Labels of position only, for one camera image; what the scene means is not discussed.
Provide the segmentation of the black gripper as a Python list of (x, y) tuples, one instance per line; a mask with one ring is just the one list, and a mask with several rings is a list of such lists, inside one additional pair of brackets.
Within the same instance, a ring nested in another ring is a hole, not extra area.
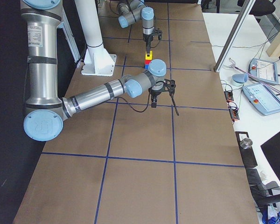
[(154, 34), (143, 34), (143, 41), (146, 43), (146, 56), (150, 57), (151, 42), (154, 40)]
[(148, 89), (150, 95), (151, 95), (151, 107), (156, 108), (157, 107), (157, 97), (160, 95), (163, 91), (163, 85), (154, 86), (152, 88)]

